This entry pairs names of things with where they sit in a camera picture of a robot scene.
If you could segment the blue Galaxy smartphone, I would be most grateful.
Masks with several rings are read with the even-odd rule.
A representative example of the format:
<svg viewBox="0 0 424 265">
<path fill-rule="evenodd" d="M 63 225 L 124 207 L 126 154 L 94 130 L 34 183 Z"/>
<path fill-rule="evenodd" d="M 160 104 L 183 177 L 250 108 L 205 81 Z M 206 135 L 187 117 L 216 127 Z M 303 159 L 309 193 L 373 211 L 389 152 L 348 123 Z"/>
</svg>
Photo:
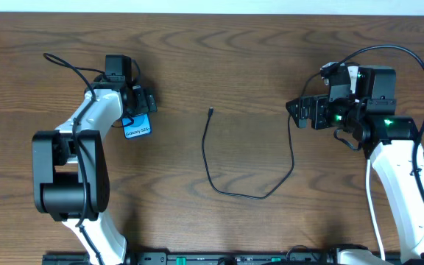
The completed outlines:
<svg viewBox="0 0 424 265">
<path fill-rule="evenodd" d="M 152 132 L 148 114 L 123 118 L 121 122 L 126 139 L 141 137 Z"/>
</svg>

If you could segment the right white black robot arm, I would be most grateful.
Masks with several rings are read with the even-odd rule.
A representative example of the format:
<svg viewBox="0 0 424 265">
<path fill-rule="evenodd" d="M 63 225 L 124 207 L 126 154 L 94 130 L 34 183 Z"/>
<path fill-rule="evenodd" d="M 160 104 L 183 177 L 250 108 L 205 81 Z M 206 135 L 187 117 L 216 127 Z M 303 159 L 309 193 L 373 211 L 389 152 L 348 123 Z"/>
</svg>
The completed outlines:
<svg viewBox="0 0 424 265">
<path fill-rule="evenodd" d="M 388 66 L 340 66 L 327 94 L 286 103 L 299 128 L 350 133 L 377 172 L 400 240 L 402 262 L 424 261 L 424 157 L 414 120 L 396 116 L 396 72 Z"/>
</svg>

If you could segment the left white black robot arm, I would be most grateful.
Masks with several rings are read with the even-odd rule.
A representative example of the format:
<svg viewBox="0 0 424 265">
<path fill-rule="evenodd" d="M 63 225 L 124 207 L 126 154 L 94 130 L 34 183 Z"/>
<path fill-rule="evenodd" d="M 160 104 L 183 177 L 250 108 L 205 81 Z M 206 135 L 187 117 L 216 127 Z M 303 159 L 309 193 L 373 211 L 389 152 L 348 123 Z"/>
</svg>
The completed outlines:
<svg viewBox="0 0 424 265">
<path fill-rule="evenodd" d="M 79 239 L 86 264 L 134 264 L 107 209 L 110 180 L 103 141 L 119 121 L 126 138 L 147 134 L 154 93 L 125 82 L 94 82 L 71 117 L 32 138 L 35 207 Z"/>
</svg>

